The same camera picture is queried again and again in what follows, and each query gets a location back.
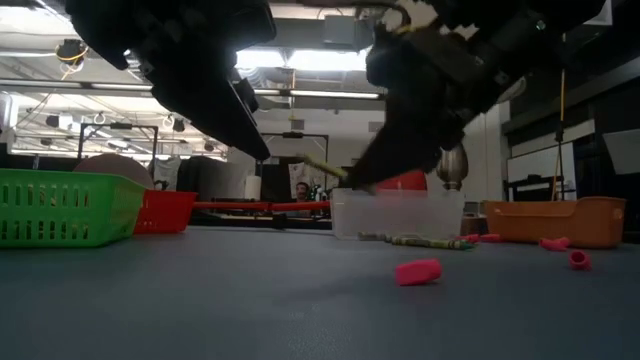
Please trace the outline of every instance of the person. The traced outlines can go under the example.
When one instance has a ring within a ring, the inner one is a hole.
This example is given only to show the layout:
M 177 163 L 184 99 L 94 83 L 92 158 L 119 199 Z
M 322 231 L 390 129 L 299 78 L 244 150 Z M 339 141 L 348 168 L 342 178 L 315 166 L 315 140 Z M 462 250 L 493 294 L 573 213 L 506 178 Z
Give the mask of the person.
M 309 184 L 306 182 L 299 182 L 296 184 L 296 202 L 305 202 L 309 197 Z

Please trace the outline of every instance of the pink eraser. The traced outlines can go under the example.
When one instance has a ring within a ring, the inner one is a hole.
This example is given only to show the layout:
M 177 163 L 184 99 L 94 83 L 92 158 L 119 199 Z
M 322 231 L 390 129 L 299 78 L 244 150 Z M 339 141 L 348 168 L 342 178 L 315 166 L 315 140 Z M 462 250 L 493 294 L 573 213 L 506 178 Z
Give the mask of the pink eraser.
M 563 238 L 560 238 L 560 239 L 555 239 L 554 241 L 555 241 L 555 242 L 558 242 L 558 243 L 560 243 L 560 244 L 562 244 L 562 245 L 564 245 L 565 247 L 569 247 L 569 246 L 571 246 L 571 240 L 569 240 L 569 238 L 568 238 L 568 237 L 563 237 Z
M 418 260 L 396 267 L 396 283 L 400 286 L 423 285 L 442 276 L 442 266 L 436 259 Z
M 560 240 L 540 239 L 540 247 L 549 251 L 567 251 L 569 245 Z
M 569 265 L 573 270 L 591 270 L 591 258 L 583 251 L 572 251 L 569 254 Z
M 480 236 L 482 242 L 502 242 L 502 238 L 498 234 L 487 234 Z
M 480 242 L 480 235 L 478 234 L 473 234 L 473 235 L 466 235 L 466 236 L 458 236 L 456 237 L 457 240 L 465 240 L 466 242 L 470 243 L 470 244 L 476 244 Z

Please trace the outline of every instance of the green basket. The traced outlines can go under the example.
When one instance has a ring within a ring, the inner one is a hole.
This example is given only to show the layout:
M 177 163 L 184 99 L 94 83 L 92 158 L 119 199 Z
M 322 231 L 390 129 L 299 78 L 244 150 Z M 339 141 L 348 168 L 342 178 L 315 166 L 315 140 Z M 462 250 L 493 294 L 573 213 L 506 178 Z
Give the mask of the green basket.
M 0 169 L 0 248 L 96 247 L 130 237 L 144 191 L 120 176 Z

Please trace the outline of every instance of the clear plastic container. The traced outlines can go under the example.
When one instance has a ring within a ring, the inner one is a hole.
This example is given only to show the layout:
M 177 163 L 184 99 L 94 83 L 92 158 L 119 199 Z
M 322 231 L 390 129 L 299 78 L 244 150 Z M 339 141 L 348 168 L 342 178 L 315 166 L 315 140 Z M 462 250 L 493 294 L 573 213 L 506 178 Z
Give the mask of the clear plastic container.
M 333 233 L 341 240 L 355 240 L 359 232 L 451 239 L 460 235 L 463 210 L 464 194 L 458 191 L 383 190 L 372 196 L 334 189 L 331 198 Z

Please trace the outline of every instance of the gray tabletop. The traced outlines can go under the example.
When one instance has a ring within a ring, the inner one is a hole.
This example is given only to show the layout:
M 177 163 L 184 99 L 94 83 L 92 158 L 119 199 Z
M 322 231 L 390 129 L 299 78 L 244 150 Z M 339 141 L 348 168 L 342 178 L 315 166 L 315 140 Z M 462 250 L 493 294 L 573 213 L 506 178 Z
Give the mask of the gray tabletop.
M 3 359 L 639 359 L 640 248 L 471 252 L 190 228 L 0 252 Z M 402 288 L 398 264 L 442 279 Z

